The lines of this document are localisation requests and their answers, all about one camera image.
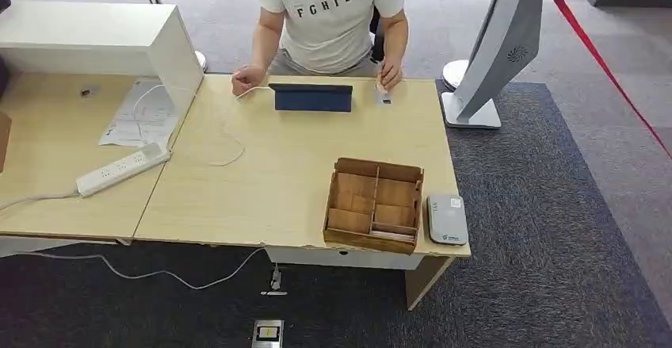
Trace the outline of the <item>person's right hand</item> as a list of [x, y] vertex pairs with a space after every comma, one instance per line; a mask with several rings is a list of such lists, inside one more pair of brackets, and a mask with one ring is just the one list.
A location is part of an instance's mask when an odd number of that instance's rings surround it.
[[259, 86], [266, 76], [266, 69], [257, 64], [247, 64], [231, 76], [232, 93], [239, 97]]

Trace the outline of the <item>person's left hand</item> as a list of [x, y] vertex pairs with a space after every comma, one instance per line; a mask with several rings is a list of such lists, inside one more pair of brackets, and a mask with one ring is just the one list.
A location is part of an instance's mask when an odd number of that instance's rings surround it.
[[384, 58], [378, 74], [378, 83], [386, 90], [391, 90], [403, 78], [401, 59], [394, 56]]

